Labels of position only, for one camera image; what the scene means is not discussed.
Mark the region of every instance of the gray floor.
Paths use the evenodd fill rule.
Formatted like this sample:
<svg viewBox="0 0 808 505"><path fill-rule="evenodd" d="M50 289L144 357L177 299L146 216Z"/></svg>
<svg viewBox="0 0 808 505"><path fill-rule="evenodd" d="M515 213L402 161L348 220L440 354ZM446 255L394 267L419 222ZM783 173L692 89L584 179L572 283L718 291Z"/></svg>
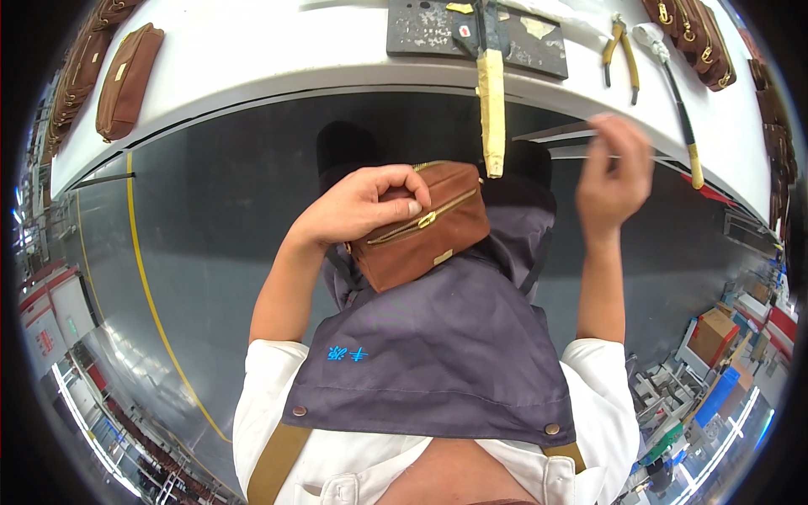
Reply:
<svg viewBox="0 0 808 505"><path fill-rule="evenodd" d="M344 95L278 103L186 128L133 152L133 205L144 272L179 367L226 439L243 381L255 298L285 231L317 195L314 139L332 120L374 132L386 159L480 158L477 103L447 95ZM509 105L508 132L573 121ZM583 243L574 210L579 162L556 162L555 238L536 305L560 353L574 338ZM100 175L126 171L125 160ZM90 269L118 386L174 433L209 471L240 491L232 446L203 415L172 362L146 301L130 232L125 181L80 192L79 234L67 259ZM628 351L641 364L678 345L750 253L721 235L722 205L658 167L646 206L625 227ZM322 285L309 335L335 308Z"/></svg>

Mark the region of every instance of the right hand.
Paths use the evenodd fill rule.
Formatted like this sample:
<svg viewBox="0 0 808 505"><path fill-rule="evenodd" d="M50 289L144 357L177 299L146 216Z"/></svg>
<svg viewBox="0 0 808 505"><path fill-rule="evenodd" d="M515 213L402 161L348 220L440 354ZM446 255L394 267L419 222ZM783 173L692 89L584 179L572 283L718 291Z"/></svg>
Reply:
<svg viewBox="0 0 808 505"><path fill-rule="evenodd" d="M415 217L429 208L429 187L409 165L360 168L309 206L287 237L323 248L356 240L379 226Z"/></svg>
<svg viewBox="0 0 808 505"><path fill-rule="evenodd" d="M588 245L620 238L620 227L651 194L654 163L648 138L625 119L601 114L589 120L598 133L589 143L575 203ZM610 170L616 154L615 170Z"/></svg>

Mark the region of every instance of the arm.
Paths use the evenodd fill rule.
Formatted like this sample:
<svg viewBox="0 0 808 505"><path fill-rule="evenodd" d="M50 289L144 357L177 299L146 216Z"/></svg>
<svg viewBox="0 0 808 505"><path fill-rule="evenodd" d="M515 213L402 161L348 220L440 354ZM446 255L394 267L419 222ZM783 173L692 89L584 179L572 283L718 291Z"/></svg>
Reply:
<svg viewBox="0 0 808 505"><path fill-rule="evenodd" d="M575 194L587 248L576 338L623 343L620 228L648 198L654 164L648 140L627 121L595 116L590 123L598 136L589 146ZM612 153L619 156L614 168Z"/></svg>
<svg viewBox="0 0 808 505"><path fill-rule="evenodd" d="M415 198L380 201L391 187L405 187ZM430 203L426 183L408 165L363 168L336 183L297 218L280 244L255 302L249 343L300 342L329 244L356 240L379 226L404 221Z"/></svg>

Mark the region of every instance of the white shirt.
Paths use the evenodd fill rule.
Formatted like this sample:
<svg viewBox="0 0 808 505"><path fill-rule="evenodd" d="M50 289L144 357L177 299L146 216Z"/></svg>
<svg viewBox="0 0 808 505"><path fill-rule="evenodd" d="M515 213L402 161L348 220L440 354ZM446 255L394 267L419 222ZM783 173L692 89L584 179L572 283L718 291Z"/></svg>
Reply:
<svg viewBox="0 0 808 505"><path fill-rule="evenodd" d="M268 340L255 340L247 351L233 429L236 475L245 494L308 352L301 343ZM475 441L542 505L608 505L629 476L639 445L624 348L598 339L575 340L564 351L561 367L586 470L575 475L569 457L547 457L534 444ZM430 441L426 436L312 430L276 503L375 503Z"/></svg>

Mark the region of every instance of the pliers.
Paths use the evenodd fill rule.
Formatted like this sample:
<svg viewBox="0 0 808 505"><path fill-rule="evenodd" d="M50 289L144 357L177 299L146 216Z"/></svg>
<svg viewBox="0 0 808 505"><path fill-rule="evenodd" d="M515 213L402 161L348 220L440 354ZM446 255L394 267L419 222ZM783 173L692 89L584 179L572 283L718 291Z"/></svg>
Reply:
<svg viewBox="0 0 808 505"><path fill-rule="evenodd" d="M623 16L618 12L612 15L612 35L614 39L610 40L604 48L604 77L606 77L606 87L612 87L612 77L609 75L608 67L612 63L614 48L617 46L617 41L619 40L625 51L625 59L629 64L629 73L631 74L631 104L637 105L637 94L640 92L640 76L637 72L637 62L634 60L634 53L629 43L625 21L623 21Z"/></svg>

